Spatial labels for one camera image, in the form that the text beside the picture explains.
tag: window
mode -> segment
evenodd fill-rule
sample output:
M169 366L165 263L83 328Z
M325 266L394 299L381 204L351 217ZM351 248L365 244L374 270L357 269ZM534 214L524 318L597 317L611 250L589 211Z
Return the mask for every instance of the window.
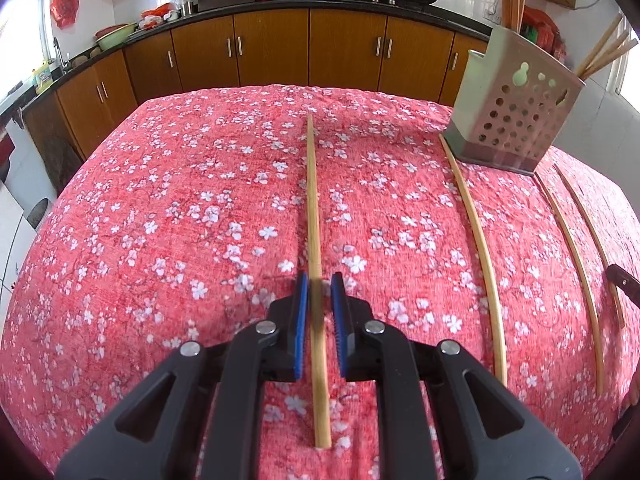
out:
M625 20L623 31L628 30L631 38L638 36ZM612 89L622 95L640 112L640 50L632 48L626 56L617 60L611 70Z
M0 101L31 71L49 59L45 0L11 0L0 10Z

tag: wall outlet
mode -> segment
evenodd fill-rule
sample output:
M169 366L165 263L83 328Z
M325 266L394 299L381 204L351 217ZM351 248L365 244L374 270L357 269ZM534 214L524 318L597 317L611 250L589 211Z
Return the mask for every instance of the wall outlet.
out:
M495 23L496 25L500 25L501 16L500 16L500 14L498 14L497 11L494 14L491 14L489 9L485 9L484 10L484 18L486 20L489 20L492 23Z

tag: perforated utensil holder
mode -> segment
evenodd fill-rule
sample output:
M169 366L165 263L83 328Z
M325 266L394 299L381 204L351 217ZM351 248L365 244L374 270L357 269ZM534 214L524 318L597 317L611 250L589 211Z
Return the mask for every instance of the perforated utensil holder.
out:
M463 162L531 175L583 87L544 50L496 27L486 54L469 51L444 137Z

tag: red plastic bag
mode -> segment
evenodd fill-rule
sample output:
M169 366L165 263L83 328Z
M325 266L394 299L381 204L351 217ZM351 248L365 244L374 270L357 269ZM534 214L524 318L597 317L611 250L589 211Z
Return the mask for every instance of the red plastic bag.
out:
M53 0L50 5L51 17L58 28L65 28L76 22L79 0Z

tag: white flower pattern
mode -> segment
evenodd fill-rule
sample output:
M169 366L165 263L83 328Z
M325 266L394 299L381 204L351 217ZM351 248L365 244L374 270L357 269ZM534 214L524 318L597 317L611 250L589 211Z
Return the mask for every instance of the white flower pattern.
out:
M292 294L308 256L307 113L316 127L324 278L343 272L347 292L409 338L454 338L493 365L478 251L437 138L448 108L295 86L150 100L60 195L10 301L0 403L50 470L173 349L229 341ZM538 171L564 203L571 198L553 163L589 197L609 257L640 274L628 249L640 247L640 227L620 189L552 148ZM586 306L548 203L526 176L461 169L498 279L509 388L589 472L606 452L640 335L615 335L601 260L578 212L566 208L607 327L606 369L616 370L608 397L597 397ZM623 303L633 327L635 309ZM326 323L332 329L331 315ZM260 468L269 478L380 477L375 424L367 425L374 389L340 380L335 355L328 359L334 448L320 459L309 445L308 370L299 383L267 383ZM551 418L558 413L561 422Z

